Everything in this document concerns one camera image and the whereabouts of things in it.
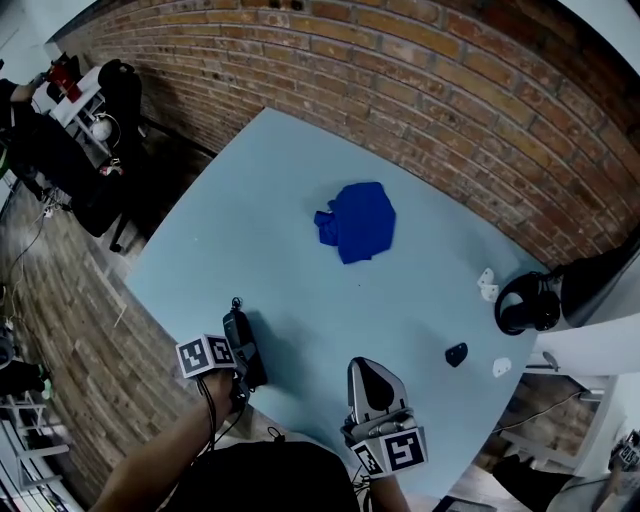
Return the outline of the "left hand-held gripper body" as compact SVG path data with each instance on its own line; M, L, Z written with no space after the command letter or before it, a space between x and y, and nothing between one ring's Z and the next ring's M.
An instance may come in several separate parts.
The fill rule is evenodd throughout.
M252 385L247 383L250 375L250 363L257 355L254 342L234 345L224 337L202 334L192 341L176 345L177 359L185 379L203 377L218 370L234 372L234 391L236 400L248 400Z

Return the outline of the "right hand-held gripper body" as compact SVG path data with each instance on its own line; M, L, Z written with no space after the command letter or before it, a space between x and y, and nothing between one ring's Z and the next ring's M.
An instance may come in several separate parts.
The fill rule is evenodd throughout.
M412 408L360 424L349 417L341 432L367 475L395 475L428 461L424 428Z

